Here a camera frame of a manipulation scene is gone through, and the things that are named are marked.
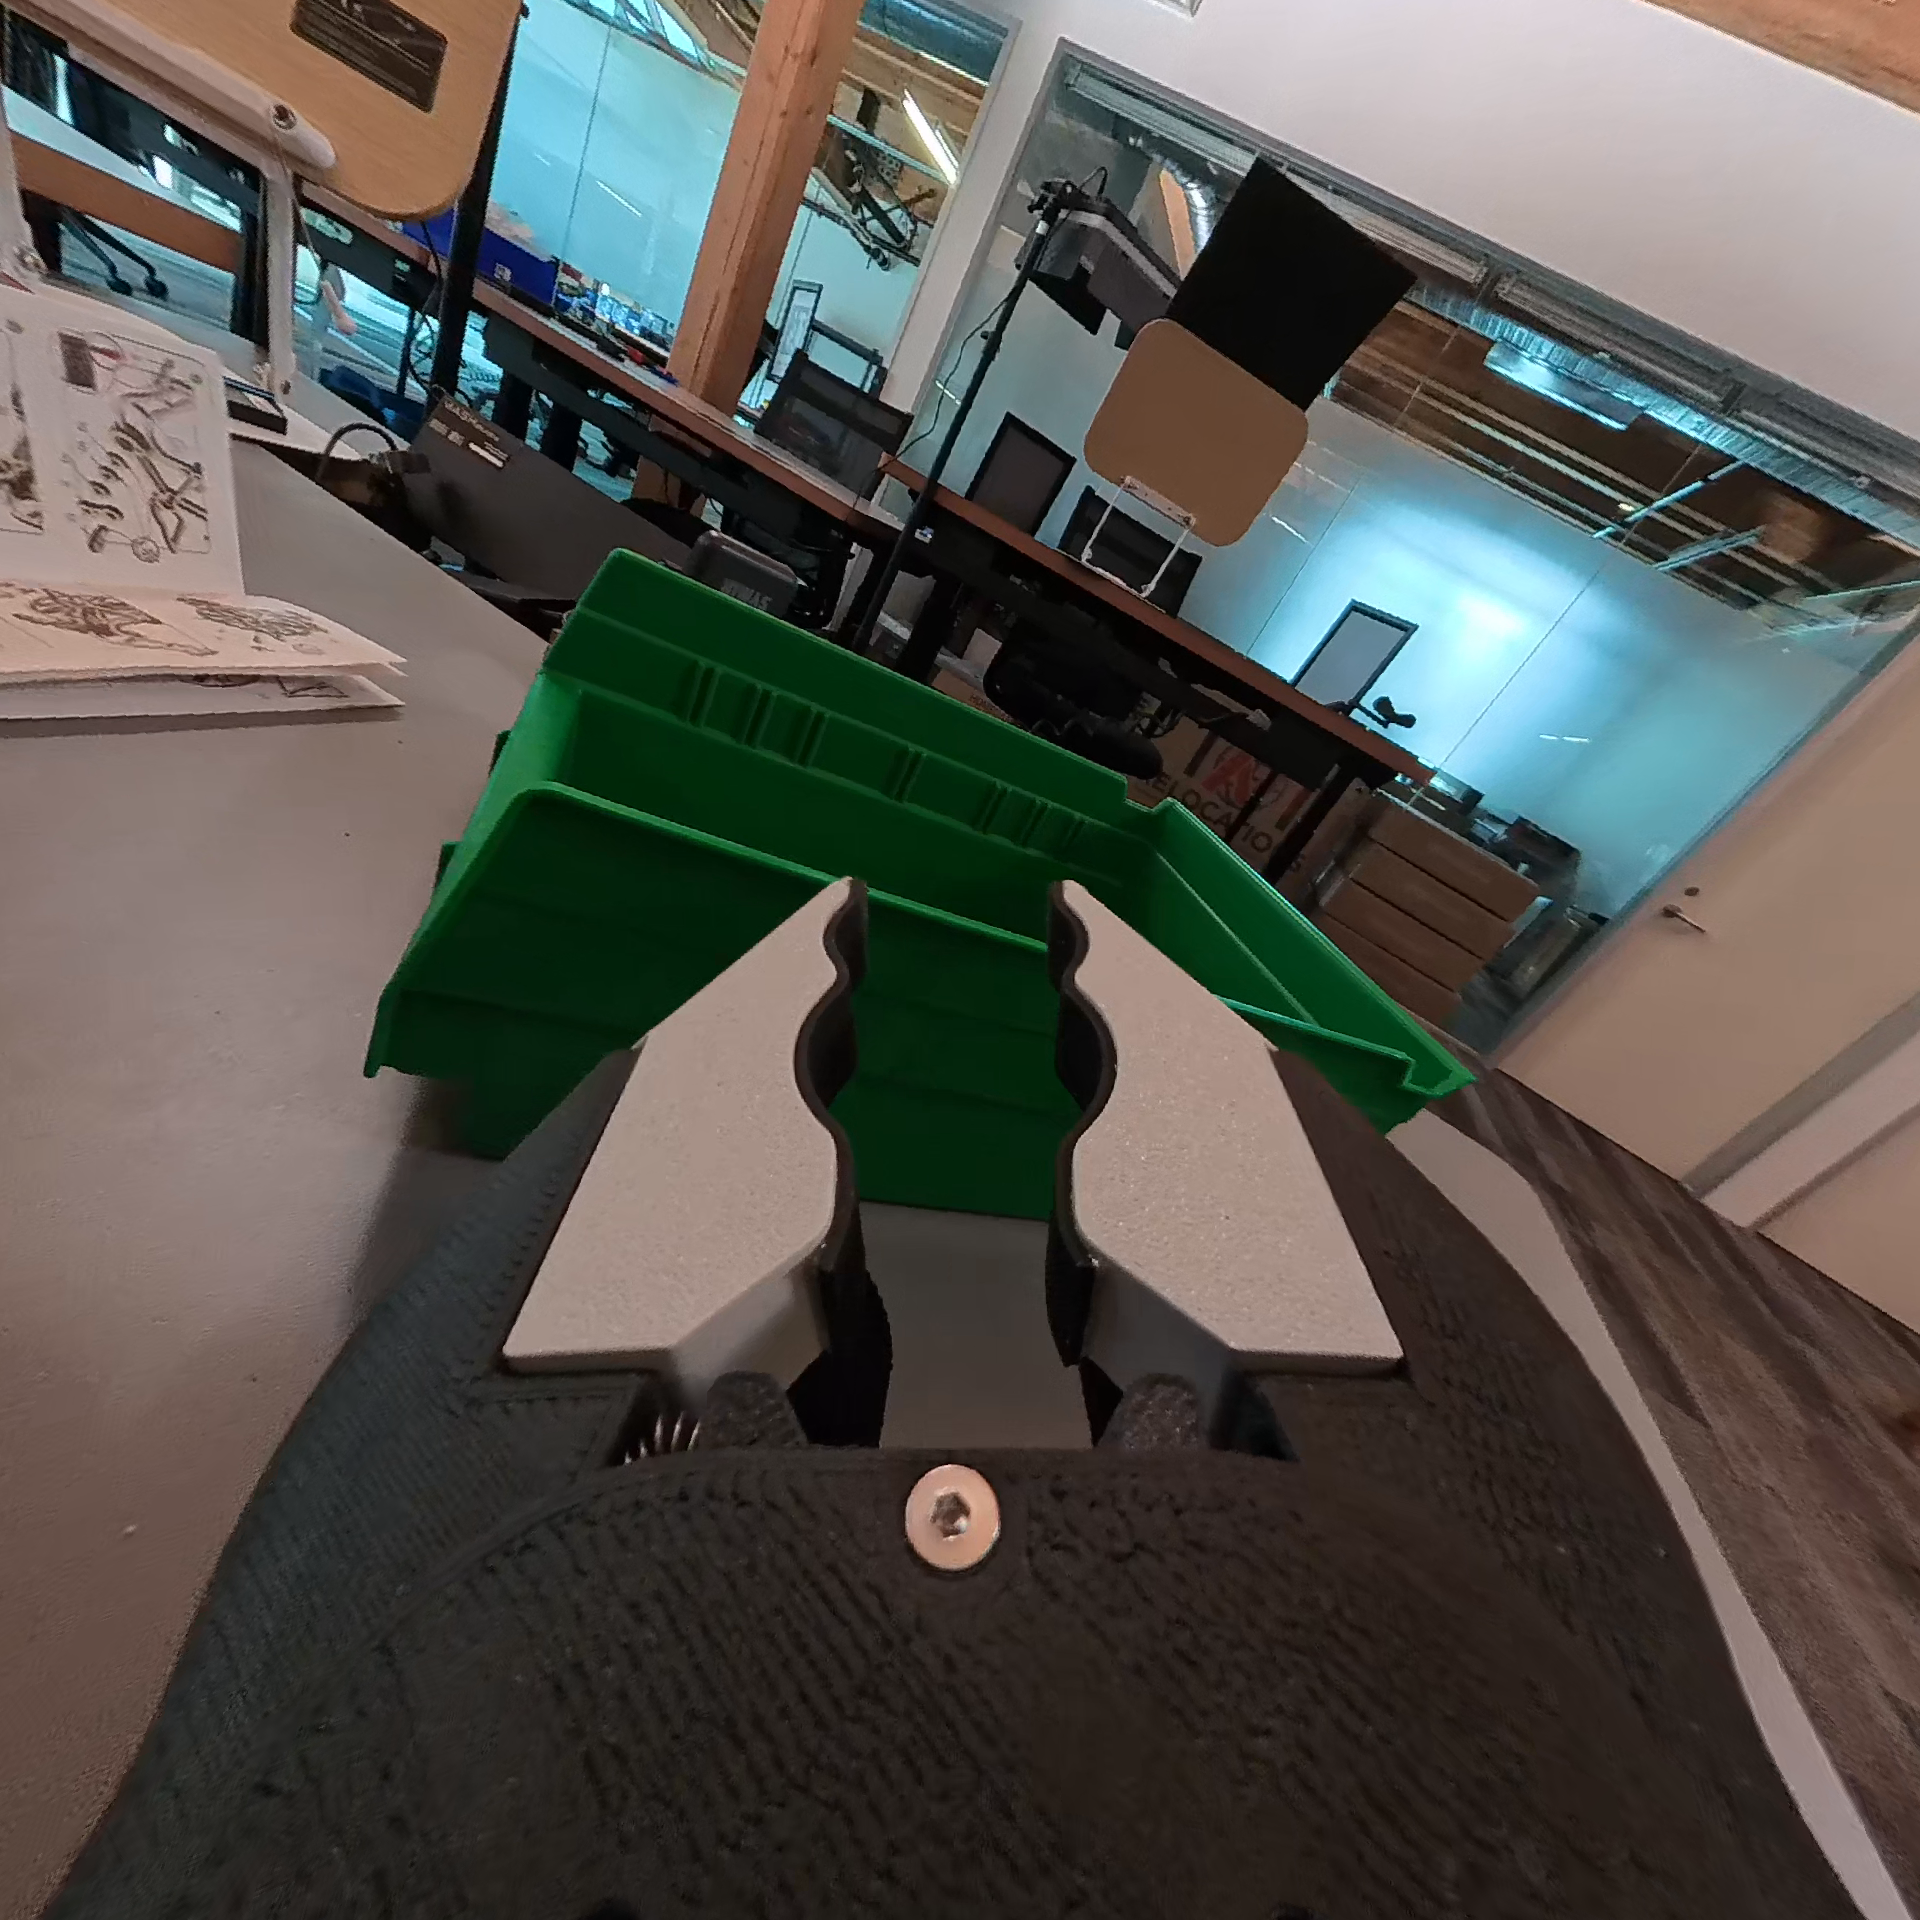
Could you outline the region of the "black office chair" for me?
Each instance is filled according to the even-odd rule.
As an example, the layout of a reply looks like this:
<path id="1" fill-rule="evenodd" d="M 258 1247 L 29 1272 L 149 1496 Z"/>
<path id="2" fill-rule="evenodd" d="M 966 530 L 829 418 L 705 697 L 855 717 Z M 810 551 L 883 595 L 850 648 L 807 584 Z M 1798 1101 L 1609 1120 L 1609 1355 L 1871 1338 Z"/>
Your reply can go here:
<path id="1" fill-rule="evenodd" d="M 981 686 L 1010 725 L 1127 780 L 1164 779 L 1164 758 L 1140 713 L 1152 707 L 1138 675 L 1101 647 L 1016 623 L 983 668 Z"/>

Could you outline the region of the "black equipment case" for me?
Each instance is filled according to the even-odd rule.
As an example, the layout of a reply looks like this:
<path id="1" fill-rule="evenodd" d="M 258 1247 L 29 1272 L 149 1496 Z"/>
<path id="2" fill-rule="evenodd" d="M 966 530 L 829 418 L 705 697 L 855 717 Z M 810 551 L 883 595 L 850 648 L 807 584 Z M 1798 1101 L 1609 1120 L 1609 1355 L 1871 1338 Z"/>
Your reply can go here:
<path id="1" fill-rule="evenodd" d="M 440 396 L 406 450 L 402 490 L 422 528 L 468 570 L 534 589 L 548 572 L 534 463 L 490 418 Z"/>

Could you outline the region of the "flat cardboard box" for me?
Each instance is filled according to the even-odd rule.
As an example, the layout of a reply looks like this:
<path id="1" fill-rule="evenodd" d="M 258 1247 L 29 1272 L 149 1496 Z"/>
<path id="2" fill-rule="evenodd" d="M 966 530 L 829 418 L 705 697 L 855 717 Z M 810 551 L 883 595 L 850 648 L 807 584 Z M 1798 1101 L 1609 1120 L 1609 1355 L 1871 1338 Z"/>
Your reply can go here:
<path id="1" fill-rule="evenodd" d="M 1418 1020 L 1445 1029 L 1459 1015 L 1462 1007 L 1459 988 L 1441 985 L 1351 926 L 1317 924 L 1317 931 Z"/>
<path id="2" fill-rule="evenodd" d="M 1358 939 L 1445 990 L 1464 988 L 1491 959 L 1355 882 L 1339 887 L 1312 918 L 1328 934 Z"/>
<path id="3" fill-rule="evenodd" d="M 1348 865 L 1358 866 L 1386 852 L 1506 924 L 1520 921 L 1536 900 L 1545 900 L 1536 881 L 1484 846 L 1420 810 L 1384 801 L 1356 831 Z"/>

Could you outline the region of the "long wooden work table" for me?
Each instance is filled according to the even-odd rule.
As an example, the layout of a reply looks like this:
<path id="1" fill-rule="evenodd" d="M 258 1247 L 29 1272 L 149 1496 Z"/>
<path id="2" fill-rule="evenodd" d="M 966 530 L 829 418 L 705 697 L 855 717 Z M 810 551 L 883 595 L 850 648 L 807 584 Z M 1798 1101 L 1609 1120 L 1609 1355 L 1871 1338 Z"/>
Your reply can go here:
<path id="1" fill-rule="evenodd" d="M 636 473 L 677 482 L 719 513 L 721 526 L 798 579 L 791 619 L 825 632 L 839 621 L 852 558 L 877 554 L 898 533 L 871 503 L 798 450 L 777 445 L 732 411 L 692 396 L 634 359 L 608 348 L 481 273 L 472 309 L 493 394 L 472 411 L 564 471 L 592 429 Z"/>

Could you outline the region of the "wooden top work table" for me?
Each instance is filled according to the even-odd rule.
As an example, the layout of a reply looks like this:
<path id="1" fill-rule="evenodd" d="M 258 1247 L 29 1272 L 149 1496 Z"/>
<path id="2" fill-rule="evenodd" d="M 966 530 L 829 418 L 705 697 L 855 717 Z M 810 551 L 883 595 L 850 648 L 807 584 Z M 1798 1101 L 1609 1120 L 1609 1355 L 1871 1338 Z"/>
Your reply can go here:
<path id="1" fill-rule="evenodd" d="M 1164 539 L 1138 516 L 1108 509 L 1092 489 L 1081 490 L 1067 535 L 1092 535 L 1096 561 L 1125 569 L 1120 584 L 1096 587 L 1095 569 L 1067 544 L 1027 536 L 966 492 L 938 489 L 922 556 L 904 569 L 928 579 L 930 591 L 892 663 L 926 681 L 941 655 L 964 650 L 981 621 L 1000 641 L 1016 623 L 1031 623 L 1054 638 L 1089 642 L 1148 688 L 1146 727 L 1154 741 L 1191 719 L 1270 770 L 1317 788 L 1262 875 L 1288 900 L 1317 913 L 1339 888 L 1355 885 L 1437 933 L 1445 933 L 1445 918 L 1476 917 L 1475 903 L 1390 852 L 1348 865 L 1358 828 L 1380 804 L 1399 804 L 1388 783 L 1411 774 L 1414 761 L 1396 747 L 1365 747 L 1356 721 L 1317 704 L 1181 619 L 1181 600 L 1199 570 L 1196 553 L 1174 554 L 1161 589 L 1138 596 L 1135 576 L 1152 575 L 1172 551 Z"/>

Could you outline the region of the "black square panel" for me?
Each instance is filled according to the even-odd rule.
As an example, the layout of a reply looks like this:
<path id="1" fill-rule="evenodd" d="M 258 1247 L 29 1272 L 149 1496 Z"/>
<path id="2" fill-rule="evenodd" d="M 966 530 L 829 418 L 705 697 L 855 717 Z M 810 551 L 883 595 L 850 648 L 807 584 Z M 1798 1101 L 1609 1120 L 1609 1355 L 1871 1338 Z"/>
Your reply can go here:
<path id="1" fill-rule="evenodd" d="M 1418 276 L 1257 157 L 1167 318 L 1308 411 Z"/>

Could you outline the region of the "rounded wooden panel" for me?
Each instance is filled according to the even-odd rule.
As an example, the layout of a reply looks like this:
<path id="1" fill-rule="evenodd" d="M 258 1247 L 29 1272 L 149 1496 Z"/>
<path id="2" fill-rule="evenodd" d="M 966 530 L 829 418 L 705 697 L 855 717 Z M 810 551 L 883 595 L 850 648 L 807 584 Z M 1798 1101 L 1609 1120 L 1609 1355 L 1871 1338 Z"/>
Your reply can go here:
<path id="1" fill-rule="evenodd" d="M 1087 466 L 1185 526 L 1239 544 L 1308 446 L 1308 414 L 1187 326 L 1138 330 L 1087 429 Z"/>

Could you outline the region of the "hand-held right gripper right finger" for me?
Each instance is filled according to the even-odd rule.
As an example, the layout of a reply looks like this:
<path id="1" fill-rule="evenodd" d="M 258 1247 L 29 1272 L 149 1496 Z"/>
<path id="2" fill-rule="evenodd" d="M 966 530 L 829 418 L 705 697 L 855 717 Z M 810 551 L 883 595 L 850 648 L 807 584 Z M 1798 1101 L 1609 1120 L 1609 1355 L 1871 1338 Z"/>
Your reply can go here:
<path id="1" fill-rule="evenodd" d="M 1046 1316 L 1090 1432 L 1168 1387 L 1188 1432 L 1276 1432 L 1264 1378 L 1392 1380 L 1404 1346 L 1284 1058 L 1077 881 L 1049 896 Z"/>

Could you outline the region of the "illustrated instruction booklet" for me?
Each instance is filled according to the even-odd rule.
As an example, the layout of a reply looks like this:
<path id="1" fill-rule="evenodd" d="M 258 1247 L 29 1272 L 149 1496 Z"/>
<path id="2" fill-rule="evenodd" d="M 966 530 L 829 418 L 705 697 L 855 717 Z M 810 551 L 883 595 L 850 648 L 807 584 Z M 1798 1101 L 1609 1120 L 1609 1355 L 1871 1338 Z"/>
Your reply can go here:
<path id="1" fill-rule="evenodd" d="M 6 283 L 2 426 L 5 725 L 402 704 L 394 652 L 246 591 L 210 351 Z"/>

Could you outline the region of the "white metal frame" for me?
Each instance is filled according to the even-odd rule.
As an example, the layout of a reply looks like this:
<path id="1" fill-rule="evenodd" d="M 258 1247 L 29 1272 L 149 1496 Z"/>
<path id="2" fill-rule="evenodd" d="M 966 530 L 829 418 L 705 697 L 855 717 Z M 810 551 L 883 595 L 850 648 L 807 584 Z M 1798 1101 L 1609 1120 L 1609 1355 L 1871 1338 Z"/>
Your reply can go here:
<path id="1" fill-rule="evenodd" d="M 152 13 L 132 4 L 26 3 L 18 10 L 61 36 L 105 81 L 255 169 L 257 243 L 242 253 L 257 330 L 252 378 L 289 402 L 299 374 L 299 181 L 321 181 L 335 171 L 333 142 L 235 56 L 214 50 L 212 4 L 188 4 L 178 26 L 156 24 Z"/>

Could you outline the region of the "wooden panel black label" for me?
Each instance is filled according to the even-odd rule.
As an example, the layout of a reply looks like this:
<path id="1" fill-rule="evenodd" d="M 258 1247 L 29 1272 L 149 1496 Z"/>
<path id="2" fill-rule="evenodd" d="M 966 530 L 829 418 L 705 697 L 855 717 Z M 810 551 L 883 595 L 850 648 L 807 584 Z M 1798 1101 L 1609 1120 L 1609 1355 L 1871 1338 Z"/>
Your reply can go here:
<path id="1" fill-rule="evenodd" d="M 330 192 L 386 220 L 468 189 L 505 81 L 518 3 L 252 3 L 257 81 L 333 147 Z"/>

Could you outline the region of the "printed cardboard box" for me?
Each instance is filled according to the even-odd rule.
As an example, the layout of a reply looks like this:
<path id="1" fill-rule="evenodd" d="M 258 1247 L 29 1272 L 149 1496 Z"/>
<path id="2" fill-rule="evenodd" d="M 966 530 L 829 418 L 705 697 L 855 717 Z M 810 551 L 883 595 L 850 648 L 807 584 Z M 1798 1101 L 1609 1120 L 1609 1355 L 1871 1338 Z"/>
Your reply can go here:
<path id="1" fill-rule="evenodd" d="M 1191 719 L 1178 721 L 1152 747 L 1163 770 L 1151 780 L 1127 779 L 1128 798 L 1143 806 L 1185 806 L 1248 866 L 1268 875 L 1318 791 Z"/>

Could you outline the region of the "grey desk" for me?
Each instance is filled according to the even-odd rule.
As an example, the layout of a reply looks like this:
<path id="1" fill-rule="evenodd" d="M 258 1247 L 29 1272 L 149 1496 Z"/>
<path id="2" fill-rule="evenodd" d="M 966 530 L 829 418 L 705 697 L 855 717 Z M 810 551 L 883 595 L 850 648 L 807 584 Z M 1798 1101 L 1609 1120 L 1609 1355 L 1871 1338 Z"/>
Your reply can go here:
<path id="1" fill-rule="evenodd" d="M 650 1031 L 367 1055 L 543 663 L 242 474 L 412 704 L 5 747 L 5 1916 L 1916 1916 L 1549 1211 L 1259 1029 L 1404 1346 L 1274 1432 L 1092 1432 L 1054 1167 L 859 1194 L 878 1432 L 508 1371 Z"/>

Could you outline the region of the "silver framed monitor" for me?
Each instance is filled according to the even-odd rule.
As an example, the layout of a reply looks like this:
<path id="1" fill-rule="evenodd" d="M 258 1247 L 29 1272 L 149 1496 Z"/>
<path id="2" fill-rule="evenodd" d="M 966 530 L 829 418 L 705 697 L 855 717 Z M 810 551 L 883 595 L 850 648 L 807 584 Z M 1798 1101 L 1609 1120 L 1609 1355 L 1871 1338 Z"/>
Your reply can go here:
<path id="1" fill-rule="evenodd" d="M 1420 625 L 1351 600 L 1293 676 L 1293 688 L 1322 708 L 1362 707 Z"/>

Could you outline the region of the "wooden support post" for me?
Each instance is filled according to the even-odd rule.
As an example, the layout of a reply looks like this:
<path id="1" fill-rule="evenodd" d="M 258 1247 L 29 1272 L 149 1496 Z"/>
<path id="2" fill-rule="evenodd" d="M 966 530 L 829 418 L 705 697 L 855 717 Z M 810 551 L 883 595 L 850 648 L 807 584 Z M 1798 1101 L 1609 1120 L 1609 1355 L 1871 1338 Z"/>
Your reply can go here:
<path id="1" fill-rule="evenodd" d="M 669 355 L 673 381 L 725 414 L 750 381 L 860 13 L 860 3 L 762 6 Z"/>

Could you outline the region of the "black light stand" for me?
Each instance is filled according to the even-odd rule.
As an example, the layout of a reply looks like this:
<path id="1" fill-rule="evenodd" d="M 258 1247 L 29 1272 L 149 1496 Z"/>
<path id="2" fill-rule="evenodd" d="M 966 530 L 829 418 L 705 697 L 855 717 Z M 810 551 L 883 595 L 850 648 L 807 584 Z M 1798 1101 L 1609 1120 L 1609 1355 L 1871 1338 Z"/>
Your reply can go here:
<path id="1" fill-rule="evenodd" d="M 846 645 L 866 655 L 892 589 L 909 563 L 922 558 L 922 536 L 932 530 L 935 497 L 947 479 L 963 431 L 999 361 L 1022 297 L 1036 286 L 1087 332 L 1096 334 L 1114 317 L 1127 341 L 1164 318 L 1181 276 L 1152 253 L 1114 202 L 1068 178 L 1042 183 L 1028 205 L 1033 229 L 1016 253 L 1010 290 L 976 328 L 981 346 L 963 394 L 953 402 L 944 434 L 917 487 L 915 505 L 885 561 L 871 570 L 852 606 Z"/>

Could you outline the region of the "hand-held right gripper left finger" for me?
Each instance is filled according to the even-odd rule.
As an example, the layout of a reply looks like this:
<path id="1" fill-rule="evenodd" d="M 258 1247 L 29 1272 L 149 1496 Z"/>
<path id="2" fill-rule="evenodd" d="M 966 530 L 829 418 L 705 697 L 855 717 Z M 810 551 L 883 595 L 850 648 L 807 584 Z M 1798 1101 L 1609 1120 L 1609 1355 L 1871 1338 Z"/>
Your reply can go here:
<path id="1" fill-rule="evenodd" d="M 833 881 L 636 1045 L 503 1341 L 510 1373 L 649 1374 L 697 1416 L 761 1374 L 804 1432 L 885 1429 L 890 1321 L 833 1114 L 866 959 L 868 888 Z"/>

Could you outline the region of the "green plastic bin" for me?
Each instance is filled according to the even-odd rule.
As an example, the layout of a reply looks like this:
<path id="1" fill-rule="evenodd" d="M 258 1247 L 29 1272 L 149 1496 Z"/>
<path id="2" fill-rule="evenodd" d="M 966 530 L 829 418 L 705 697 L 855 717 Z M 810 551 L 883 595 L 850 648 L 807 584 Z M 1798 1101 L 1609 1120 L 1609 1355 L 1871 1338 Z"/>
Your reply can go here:
<path id="1" fill-rule="evenodd" d="M 868 888 L 865 1200 L 1041 1220 L 1074 1107 L 1049 896 L 1081 882 L 1382 1134 L 1470 1083 L 1187 808 L 619 553 L 548 647 L 372 1017 L 500 1160 L 829 885 Z"/>

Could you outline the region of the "black computer monitor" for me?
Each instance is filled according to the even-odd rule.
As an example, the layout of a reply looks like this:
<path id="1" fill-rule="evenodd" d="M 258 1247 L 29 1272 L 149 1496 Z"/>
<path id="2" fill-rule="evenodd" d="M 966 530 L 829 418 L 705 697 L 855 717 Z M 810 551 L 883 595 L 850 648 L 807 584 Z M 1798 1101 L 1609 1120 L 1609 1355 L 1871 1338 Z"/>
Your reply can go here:
<path id="1" fill-rule="evenodd" d="M 843 464 L 857 448 L 894 455 L 915 417 L 796 355 L 756 422 L 756 436 L 819 469 Z"/>
<path id="2" fill-rule="evenodd" d="M 966 500 L 1020 535 L 1038 536 L 1077 466 L 1074 452 L 1007 412 L 973 473 Z"/>

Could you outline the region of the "white door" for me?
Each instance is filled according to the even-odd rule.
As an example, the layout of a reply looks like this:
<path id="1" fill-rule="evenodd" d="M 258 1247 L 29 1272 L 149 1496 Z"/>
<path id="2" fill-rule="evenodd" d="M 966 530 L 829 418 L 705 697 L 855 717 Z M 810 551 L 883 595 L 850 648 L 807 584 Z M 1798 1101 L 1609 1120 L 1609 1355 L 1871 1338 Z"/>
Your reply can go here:
<path id="1" fill-rule="evenodd" d="M 1688 1179 L 1916 997 L 1912 808 L 1720 831 L 1501 1047 L 1525 1091 Z"/>

